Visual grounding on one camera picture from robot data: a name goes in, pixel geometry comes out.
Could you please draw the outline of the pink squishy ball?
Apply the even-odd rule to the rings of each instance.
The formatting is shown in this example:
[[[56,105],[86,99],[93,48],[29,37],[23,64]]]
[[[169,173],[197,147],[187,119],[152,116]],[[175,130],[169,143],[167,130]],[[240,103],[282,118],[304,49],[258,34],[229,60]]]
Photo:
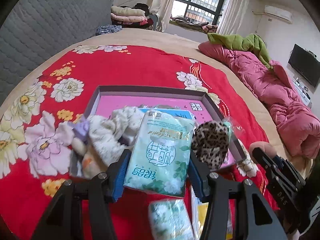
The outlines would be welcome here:
[[[270,158],[274,158],[277,155],[276,149],[269,143],[265,141],[256,141],[249,146],[249,155],[251,159],[258,164],[258,161],[253,157],[253,150],[255,148],[260,148],[264,153],[266,153]]]

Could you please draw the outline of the white yellow wipes packet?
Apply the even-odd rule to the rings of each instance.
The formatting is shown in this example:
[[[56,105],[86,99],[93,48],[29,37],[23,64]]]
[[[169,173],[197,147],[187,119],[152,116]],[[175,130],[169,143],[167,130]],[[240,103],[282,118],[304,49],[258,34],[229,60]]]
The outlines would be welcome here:
[[[191,222],[195,239],[200,239],[208,210],[208,203],[202,203],[195,196],[192,186],[190,186],[191,195]],[[226,239],[233,239],[233,225],[230,205],[228,205],[228,220],[226,229]]]

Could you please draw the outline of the leopard print scrunchie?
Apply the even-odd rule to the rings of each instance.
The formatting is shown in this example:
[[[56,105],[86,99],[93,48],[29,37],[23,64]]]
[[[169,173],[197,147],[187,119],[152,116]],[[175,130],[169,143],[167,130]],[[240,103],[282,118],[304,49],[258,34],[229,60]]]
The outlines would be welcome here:
[[[228,145],[228,127],[221,121],[213,120],[195,129],[191,149],[200,162],[205,163],[211,171],[216,171],[225,160]]]

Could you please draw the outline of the green tissue pack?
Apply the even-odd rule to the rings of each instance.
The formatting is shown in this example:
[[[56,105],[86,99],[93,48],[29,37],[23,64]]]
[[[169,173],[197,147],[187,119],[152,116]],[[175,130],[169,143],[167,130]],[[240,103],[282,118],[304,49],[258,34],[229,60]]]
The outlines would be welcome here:
[[[148,110],[142,119],[124,186],[183,197],[195,121]]]
[[[153,239],[194,239],[193,228],[184,200],[152,202],[148,217]]]

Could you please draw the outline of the white floral scrunchie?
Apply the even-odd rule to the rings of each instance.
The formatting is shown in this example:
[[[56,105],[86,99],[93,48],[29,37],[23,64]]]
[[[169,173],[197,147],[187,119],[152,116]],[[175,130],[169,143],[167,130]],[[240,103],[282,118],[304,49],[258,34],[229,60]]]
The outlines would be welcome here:
[[[88,136],[106,166],[119,160],[123,150],[133,149],[144,113],[138,107],[116,109],[109,118],[90,115]]]

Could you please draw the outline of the green sponge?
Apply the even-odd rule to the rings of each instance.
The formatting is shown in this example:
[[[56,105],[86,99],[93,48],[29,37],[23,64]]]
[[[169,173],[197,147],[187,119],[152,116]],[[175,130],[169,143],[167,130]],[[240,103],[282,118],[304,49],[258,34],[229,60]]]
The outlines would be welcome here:
[[[228,128],[229,141],[231,141],[233,135],[238,138],[245,133],[245,129],[231,116],[225,117],[222,122]]]

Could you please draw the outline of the plush toy with purple bow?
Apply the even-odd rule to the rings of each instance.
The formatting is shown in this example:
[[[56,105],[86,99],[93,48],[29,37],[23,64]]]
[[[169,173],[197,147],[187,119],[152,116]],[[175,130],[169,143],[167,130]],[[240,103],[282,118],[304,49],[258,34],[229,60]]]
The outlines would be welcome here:
[[[88,136],[88,120],[81,116],[77,122],[69,122],[68,124],[74,132],[74,138],[71,143],[73,152],[71,155],[70,175],[92,179],[100,172],[105,172],[107,166],[97,154]]]

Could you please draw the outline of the red floral blanket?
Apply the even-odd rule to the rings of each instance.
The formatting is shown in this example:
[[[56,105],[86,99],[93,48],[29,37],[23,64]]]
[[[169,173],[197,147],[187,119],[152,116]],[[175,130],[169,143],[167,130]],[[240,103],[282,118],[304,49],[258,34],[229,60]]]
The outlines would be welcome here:
[[[267,135],[215,67],[155,48],[79,47],[45,69],[1,119],[1,218],[29,239],[54,193],[68,179],[72,130],[98,86],[152,86],[208,92],[244,128],[245,146]]]

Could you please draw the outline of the tv cabinet with items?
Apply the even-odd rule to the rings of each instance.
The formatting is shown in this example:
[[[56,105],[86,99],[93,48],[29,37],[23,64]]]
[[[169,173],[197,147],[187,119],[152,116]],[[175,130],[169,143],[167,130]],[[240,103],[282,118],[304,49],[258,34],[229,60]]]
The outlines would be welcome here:
[[[301,100],[303,101],[303,103],[309,107],[312,108],[312,101],[311,101],[311,97],[308,94],[308,87],[306,87],[306,85],[304,85],[304,83],[302,83],[302,81],[297,77],[295,79],[292,80]]]

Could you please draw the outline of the green blanket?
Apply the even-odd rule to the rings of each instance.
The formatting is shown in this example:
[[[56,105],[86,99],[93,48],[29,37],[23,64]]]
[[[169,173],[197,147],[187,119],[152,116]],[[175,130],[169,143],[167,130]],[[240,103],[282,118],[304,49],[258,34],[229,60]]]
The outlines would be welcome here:
[[[212,44],[220,44],[229,50],[249,51],[253,53],[265,67],[268,69],[273,68],[270,65],[271,58],[267,51],[267,46],[263,39],[257,34],[249,34],[246,37],[242,37],[239,34],[221,35],[209,33],[207,36]]]

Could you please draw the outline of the white air conditioner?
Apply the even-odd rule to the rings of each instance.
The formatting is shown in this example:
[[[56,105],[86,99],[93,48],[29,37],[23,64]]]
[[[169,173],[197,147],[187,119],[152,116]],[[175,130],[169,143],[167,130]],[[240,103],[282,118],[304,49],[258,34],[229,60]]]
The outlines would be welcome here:
[[[292,24],[291,12],[278,7],[271,6],[271,5],[265,5],[264,12],[252,11],[252,13],[254,15],[266,15],[266,16],[274,17],[288,24]]]

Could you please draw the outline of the right white curtain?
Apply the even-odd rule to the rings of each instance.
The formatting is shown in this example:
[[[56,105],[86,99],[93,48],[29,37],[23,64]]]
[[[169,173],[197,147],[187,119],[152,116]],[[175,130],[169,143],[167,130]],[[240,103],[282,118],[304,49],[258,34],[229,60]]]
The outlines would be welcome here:
[[[236,34],[240,29],[248,4],[249,0],[227,0],[226,9],[216,32],[220,35]]]

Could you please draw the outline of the white curtain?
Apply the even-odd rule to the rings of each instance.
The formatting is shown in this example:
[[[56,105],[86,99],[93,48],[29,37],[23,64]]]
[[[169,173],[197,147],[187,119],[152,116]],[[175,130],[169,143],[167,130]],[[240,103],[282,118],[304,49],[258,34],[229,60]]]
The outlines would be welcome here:
[[[153,0],[150,8],[152,14],[157,15],[156,30],[164,32],[169,24],[174,0]]]
[[[226,9],[216,32],[220,35],[236,34],[240,29],[248,4],[249,0],[227,0]]]

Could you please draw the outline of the stack of folded blankets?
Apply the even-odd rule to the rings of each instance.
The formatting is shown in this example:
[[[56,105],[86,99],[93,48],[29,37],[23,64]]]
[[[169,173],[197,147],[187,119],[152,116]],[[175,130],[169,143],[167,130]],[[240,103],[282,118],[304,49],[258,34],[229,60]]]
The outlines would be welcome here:
[[[155,30],[158,16],[151,13],[148,5],[144,3],[137,3],[133,7],[113,5],[111,7],[111,21],[112,24],[122,28]]]

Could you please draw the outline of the left white curtain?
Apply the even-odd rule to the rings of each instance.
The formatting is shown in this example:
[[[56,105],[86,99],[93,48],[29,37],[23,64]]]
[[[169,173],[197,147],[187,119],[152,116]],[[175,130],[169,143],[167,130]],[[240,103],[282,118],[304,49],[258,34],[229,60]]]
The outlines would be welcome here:
[[[164,32],[169,24],[174,0],[153,0],[150,8],[152,14],[157,15],[156,30]]]

